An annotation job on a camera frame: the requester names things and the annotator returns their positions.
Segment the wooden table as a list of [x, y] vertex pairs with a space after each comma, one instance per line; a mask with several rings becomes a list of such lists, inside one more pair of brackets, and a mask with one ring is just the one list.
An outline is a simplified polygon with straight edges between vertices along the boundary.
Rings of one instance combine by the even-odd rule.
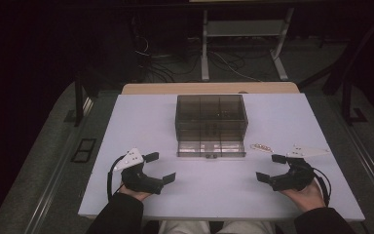
[[127, 84], [123, 95], [299, 94], [292, 82]]

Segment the smoky clear drawer box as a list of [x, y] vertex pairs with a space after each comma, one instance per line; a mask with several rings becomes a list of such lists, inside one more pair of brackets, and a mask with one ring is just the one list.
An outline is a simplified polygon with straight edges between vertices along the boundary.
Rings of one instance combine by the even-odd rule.
[[180, 95], [178, 141], [243, 141], [248, 126], [242, 95]]

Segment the person's right hand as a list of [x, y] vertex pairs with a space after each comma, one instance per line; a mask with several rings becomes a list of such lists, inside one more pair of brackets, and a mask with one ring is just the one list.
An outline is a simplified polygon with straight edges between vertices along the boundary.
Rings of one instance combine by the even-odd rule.
[[288, 197], [303, 213], [325, 207], [321, 190], [314, 180], [300, 191], [287, 189], [283, 190], [281, 194]]

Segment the black metal stand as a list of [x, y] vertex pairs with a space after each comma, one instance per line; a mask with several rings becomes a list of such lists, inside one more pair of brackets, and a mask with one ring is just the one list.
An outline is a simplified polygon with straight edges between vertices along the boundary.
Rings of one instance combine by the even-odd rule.
[[351, 109], [353, 87], [357, 86], [374, 106], [374, 22], [348, 43], [342, 55], [331, 65], [297, 84], [299, 90], [329, 75], [322, 91], [333, 96], [342, 88], [342, 116], [351, 125], [364, 122], [358, 109]]
[[89, 106], [91, 99], [87, 89], [85, 88], [85, 78], [82, 75], [77, 75], [74, 81], [74, 108], [69, 110], [64, 118], [66, 123], [73, 123], [78, 127], [84, 119], [86, 108]]

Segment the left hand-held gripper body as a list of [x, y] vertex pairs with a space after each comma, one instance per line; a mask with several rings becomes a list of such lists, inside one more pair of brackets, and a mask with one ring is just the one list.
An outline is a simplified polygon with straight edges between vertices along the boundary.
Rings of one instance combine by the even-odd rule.
[[162, 178], [153, 178], [143, 172], [146, 162], [137, 148], [128, 151], [113, 163], [113, 171], [121, 172], [121, 181], [132, 191], [160, 194], [164, 184]]

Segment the person's left leg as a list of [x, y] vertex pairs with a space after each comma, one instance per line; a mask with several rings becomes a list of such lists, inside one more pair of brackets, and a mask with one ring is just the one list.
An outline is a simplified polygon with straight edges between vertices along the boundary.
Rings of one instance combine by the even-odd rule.
[[210, 234], [210, 228], [206, 221], [164, 220], [159, 234]]

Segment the white packet near organizer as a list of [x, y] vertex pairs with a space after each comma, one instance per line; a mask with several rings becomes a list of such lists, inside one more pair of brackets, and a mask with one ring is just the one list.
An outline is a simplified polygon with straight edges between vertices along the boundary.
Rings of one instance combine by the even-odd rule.
[[260, 143], [253, 143], [250, 145], [250, 148], [256, 149], [262, 152], [274, 153], [274, 150], [271, 147], [264, 145], [264, 144], [260, 144]]

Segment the person's left hand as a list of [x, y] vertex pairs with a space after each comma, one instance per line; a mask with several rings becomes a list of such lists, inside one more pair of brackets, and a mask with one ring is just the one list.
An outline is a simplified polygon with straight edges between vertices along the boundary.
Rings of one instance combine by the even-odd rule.
[[151, 193], [132, 191], [132, 190], [126, 188], [124, 184], [121, 185], [121, 187], [119, 189], [119, 192], [123, 193], [123, 194], [127, 194], [129, 196], [132, 196], [132, 198], [137, 199], [140, 202], [145, 200], [147, 197], [151, 196]]

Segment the grey metal stand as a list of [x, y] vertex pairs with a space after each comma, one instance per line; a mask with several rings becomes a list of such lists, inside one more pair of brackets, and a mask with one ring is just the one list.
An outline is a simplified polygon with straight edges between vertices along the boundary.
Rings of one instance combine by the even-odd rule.
[[268, 37], [276, 36], [278, 43], [270, 51], [270, 57], [281, 81], [287, 81], [288, 76], [281, 62], [280, 55], [288, 28], [294, 13], [288, 8], [283, 19], [257, 19], [257, 20], [209, 20], [208, 11], [203, 14], [203, 34], [201, 71], [202, 80], [209, 80], [207, 39], [215, 37]]

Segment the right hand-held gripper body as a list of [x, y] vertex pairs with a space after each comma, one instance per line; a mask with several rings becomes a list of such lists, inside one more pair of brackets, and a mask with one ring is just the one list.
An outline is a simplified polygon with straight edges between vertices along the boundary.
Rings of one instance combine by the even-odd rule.
[[328, 154], [328, 149], [313, 148], [309, 146], [294, 144], [293, 148], [287, 152], [286, 165], [289, 166], [287, 173], [270, 177], [270, 185], [274, 191], [296, 189], [298, 191], [308, 186], [314, 179], [325, 191], [330, 187], [330, 182], [324, 182], [326, 176], [319, 176], [320, 170], [312, 167], [306, 159], [308, 157], [322, 156]]

